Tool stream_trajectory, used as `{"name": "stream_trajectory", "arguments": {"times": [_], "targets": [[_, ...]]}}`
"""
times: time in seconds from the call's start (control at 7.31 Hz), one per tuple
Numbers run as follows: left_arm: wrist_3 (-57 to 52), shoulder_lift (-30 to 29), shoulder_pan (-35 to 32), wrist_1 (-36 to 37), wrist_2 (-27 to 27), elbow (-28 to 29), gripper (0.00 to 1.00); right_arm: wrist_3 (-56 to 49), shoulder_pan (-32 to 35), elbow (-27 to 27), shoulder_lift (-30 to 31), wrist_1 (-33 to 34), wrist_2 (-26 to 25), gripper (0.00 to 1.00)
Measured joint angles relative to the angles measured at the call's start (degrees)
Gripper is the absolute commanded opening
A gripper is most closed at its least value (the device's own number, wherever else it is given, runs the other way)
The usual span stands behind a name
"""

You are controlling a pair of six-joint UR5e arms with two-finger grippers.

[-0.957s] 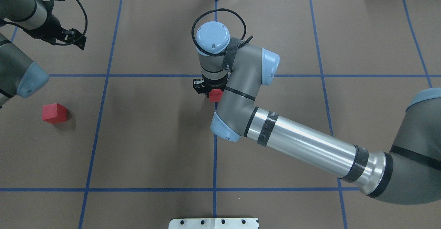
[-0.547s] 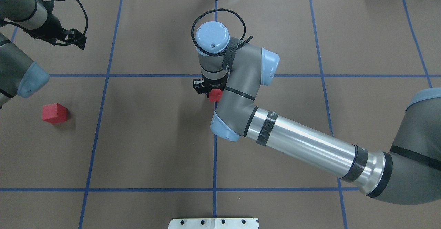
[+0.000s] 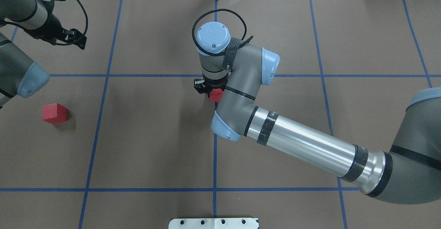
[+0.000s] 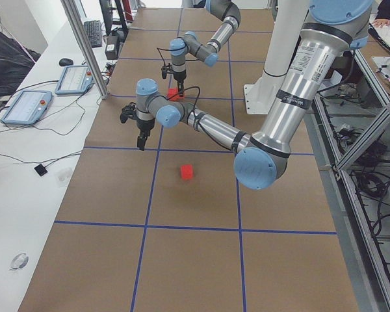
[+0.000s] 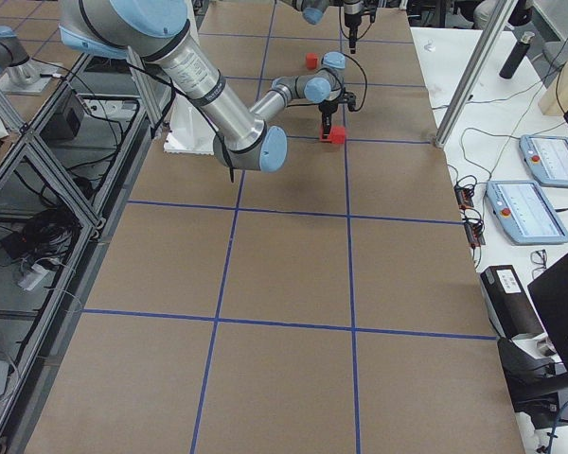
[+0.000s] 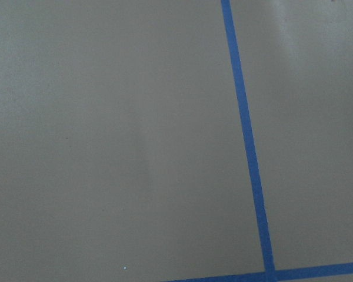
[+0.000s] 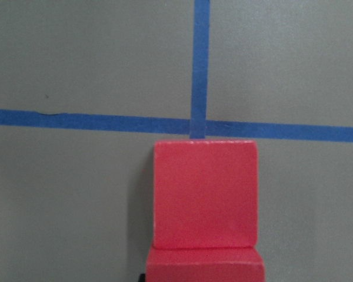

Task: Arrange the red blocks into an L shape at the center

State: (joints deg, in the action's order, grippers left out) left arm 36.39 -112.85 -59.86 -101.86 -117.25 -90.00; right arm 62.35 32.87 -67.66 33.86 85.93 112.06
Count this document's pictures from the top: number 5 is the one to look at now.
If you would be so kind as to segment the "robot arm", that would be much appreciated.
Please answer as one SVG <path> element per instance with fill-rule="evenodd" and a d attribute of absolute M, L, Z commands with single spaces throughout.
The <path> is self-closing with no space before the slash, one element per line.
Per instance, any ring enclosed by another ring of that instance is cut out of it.
<path fill-rule="evenodd" d="M 355 54 L 358 41 L 376 21 L 379 1 L 374 0 L 284 0 L 283 3 L 300 12 L 310 25 L 317 25 L 329 8 L 337 8 L 340 30 L 348 41 L 351 54 Z"/>
<path fill-rule="evenodd" d="M 356 108 L 345 87 L 346 57 L 328 52 L 310 75 L 275 79 L 271 89 L 247 107 L 192 38 L 184 1 L 63 1 L 62 42 L 80 52 L 124 60 L 133 50 L 159 66 L 176 92 L 216 128 L 214 154 L 229 170 L 275 172 L 287 157 L 287 135 L 270 120 L 297 99 L 319 107 L 323 131 L 341 104 Z"/>

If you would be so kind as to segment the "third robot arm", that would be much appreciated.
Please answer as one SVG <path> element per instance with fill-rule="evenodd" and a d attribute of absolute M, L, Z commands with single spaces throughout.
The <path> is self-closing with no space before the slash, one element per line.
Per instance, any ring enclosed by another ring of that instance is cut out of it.
<path fill-rule="evenodd" d="M 34 61 L 16 33 L 0 26 L 0 89 L 12 95 L 38 95 L 52 79 L 52 70 Z"/>

